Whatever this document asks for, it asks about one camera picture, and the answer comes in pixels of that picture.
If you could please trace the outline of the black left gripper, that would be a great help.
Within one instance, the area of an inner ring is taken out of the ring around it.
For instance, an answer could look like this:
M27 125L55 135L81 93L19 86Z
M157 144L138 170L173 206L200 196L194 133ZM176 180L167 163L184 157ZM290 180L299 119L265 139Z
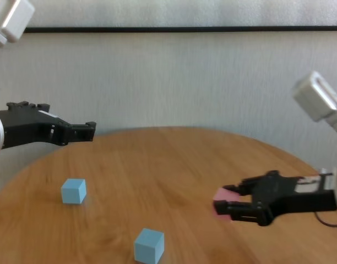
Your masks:
M93 141L96 122L74 124L49 113L50 105L26 101L9 102L0 110L3 127L2 148L7 149L33 142L46 142L63 146L71 142Z

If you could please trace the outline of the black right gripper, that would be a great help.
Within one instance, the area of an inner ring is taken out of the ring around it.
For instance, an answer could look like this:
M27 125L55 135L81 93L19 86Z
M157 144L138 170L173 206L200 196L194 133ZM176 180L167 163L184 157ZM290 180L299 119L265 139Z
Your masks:
M335 192L325 188L326 178L327 175L283 177L278 171L271 171L255 187L252 178L223 186L241 196L252 195L252 203L217 200L214 209L219 216L229 216L233 221L257 221L260 226L268 226L276 217L289 213L336 211Z

